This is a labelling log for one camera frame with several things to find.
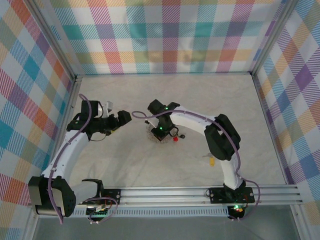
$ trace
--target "metal bar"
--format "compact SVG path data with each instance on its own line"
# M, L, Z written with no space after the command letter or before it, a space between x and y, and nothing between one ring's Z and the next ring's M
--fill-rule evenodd
M298 230L299 236L302 240L308 239L308 240L316 240L319 239L316 237L313 233L313 231L310 229L310 225L308 224L308 218L306 216L306 213L304 211L303 206L301 205L292 205L291 211L293 215L293 219L296 225L296 228Z
M275 154L276 154L276 157L278 158L278 163L279 163L279 166L280 166L280 169L281 169L281 172L282 172L282 176L283 176L283 179L285 181L286 184L289 184L289 180L287 178L287 175L286 175L286 172L285 172L285 168L284 166L282 165L281 163L281 158L280 158L280 153L278 151L278 148L277 148L277 144L276 144L276 139L273 138L273 133L272 133L272 130L271 130L271 126L269 124L269 121L268 121L268 117L267 117L267 112L262 104L263 100L259 94L259 89L258 89L258 86L257 86L257 81L258 81L258 76L253 76L252 75L252 81L253 81L253 84L254 84L254 87L255 87L255 90L256 90L256 94L258 96L258 99L259 99L259 102L260 102L260 105L261 105L261 109L262 109L262 112L263 112L263 115L264 115L264 120L265 120L265 124L269 130L269 134L270 134L270 138L271 138L271 141L272 141L272 144L273 144L273 147L274 147L274 151L275 151Z
M59 43L57 42L55 35L52 33L50 26L47 24L46 20L42 16L41 11L39 10L37 4L33 0L24 0L24 3L28 7L36 23L40 27L43 35L45 36L51 48L53 49L55 55L57 56L61 65L63 66L67 75L69 76L69 78L71 78L74 81L76 79L75 78L76 74L74 73L64 52L60 48Z
M206 196L209 186L200 187L126 187L121 189L119 207L210 207L228 206L228 203L211 204ZM253 186L257 200L258 189ZM299 205L302 198L296 185L262 185L260 186L260 205Z
M190 72L190 73L179 73L179 75L201 75L201 76L239 76L239 75L249 75L249 72L243 72L243 71L235 71L235 72L206 72L206 73L196 73L196 72ZM163 73L141 73L141 74L136 74L136 73L127 73L124 74L125 76L130 76L130 77L137 77L141 78L143 75L163 75ZM96 74L96 75L78 75L79 78L106 78L106 77L112 77L112 78L123 78L123 74ZM165 76L177 76L176 73L165 73Z
M260 34L257 36L255 44L252 45L252 51L250 54L250 58L246 61L245 65L244 65L244 69L246 69L248 72L250 72L252 70L251 65L252 62L256 56L257 51L259 50L259 47L265 37L266 32L268 31L270 24L273 20L273 18L275 17L275 13L277 13L282 0L274 0L272 4L270 4L269 10L268 10L268 14L266 16L266 18L263 20L263 25L260 29Z
M36 227L38 223L39 215L35 215L34 211L30 208L29 209L29 215L28 220L25 223L25 227L22 228L22 234L21 234L21 240L30 240L33 239Z
M68 51L68 53L70 54L72 60L73 60L73 68L76 74L84 74L84 70L79 62L79 59L76 56L76 53L67 37L67 34L65 33L60 20L58 19L55 9L53 8L50 0L42 0L42 3L44 5L44 9L47 11L47 13L49 14L50 19L52 20L55 29L57 30L57 32L59 33L61 40L66 48L66 50Z
M260 56L258 57L253 69L252 75L256 76L264 62L266 61L271 49L273 48L275 42L277 41L278 37L280 36L282 29L284 28L287 20L291 16L291 13L295 9L299 0L287 0L286 4L283 8L283 11L280 14L279 19L276 21L272 33L270 34L266 45L261 51Z
M75 109L75 105L77 102L77 97L78 97L78 93L80 91L80 86L81 86L81 79L76 79L76 81L73 82L72 87L71 87L71 91L70 91L70 97L68 100L68 104L66 105L66 110L65 113L63 115L63 119L62 119L62 123L56 138L56 141L54 143L54 148L53 151L51 153L51 158L53 159L53 156L56 155L57 151L59 150L61 144L64 141L65 138L65 134L67 131L67 125L70 121L70 118L72 117L73 113L74 113L74 109Z

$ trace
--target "colorful checkered fabric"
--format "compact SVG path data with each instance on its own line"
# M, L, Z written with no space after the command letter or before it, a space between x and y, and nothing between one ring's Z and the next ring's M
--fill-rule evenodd
M289 183L320 233L320 0L300 0L256 84Z
M286 0L37 2L71 64L96 75L248 72Z
M0 239L19 239L28 181L51 157L72 82L23 0L0 1Z

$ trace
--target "plaid backdrop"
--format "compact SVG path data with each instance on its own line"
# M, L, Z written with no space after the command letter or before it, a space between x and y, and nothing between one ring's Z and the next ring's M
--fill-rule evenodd
M300 0L256 81L288 181L320 233L320 0Z
M248 72L286 0L37 2L75 71L96 75Z
M47 167L72 82L22 0L0 1L0 239L27 223L28 181Z

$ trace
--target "black bracket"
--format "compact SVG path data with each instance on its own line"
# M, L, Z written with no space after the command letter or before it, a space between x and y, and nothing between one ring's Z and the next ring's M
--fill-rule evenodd
M252 187L244 187L241 194L230 198L224 187L211 187L208 189L208 197L211 204L252 204L255 202L255 196Z
M116 200L118 204L120 204L120 198L121 198L121 189L102 189L101 191L101 197L109 197ZM93 221L100 221L101 218L106 217L108 214L108 208L106 208L108 205L115 205L115 203L112 200L97 200L97 201L84 201L81 203L82 205L102 205L103 210L97 210L96 207L94 208L86 208L85 214L91 215L91 219Z
M163 105L157 99L152 101L148 106L148 111L152 115L157 115L165 111L174 110L176 107L179 107L180 104L171 102L168 106ZM171 112L157 116L159 120L158 126L151 130L152 134L159 140L162 141L167 135L170 134L170 131L175 127L170 119Z

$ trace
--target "vent slot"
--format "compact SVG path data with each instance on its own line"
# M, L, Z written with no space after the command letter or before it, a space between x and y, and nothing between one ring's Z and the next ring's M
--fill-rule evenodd
M113 213L111 209L106 215L99 214L99 217L107 217ZM114 217L226 217L228 208L226 206L205 206L205 207L119 207ZM86 216L85 208L76 208L70 218L81 218Z

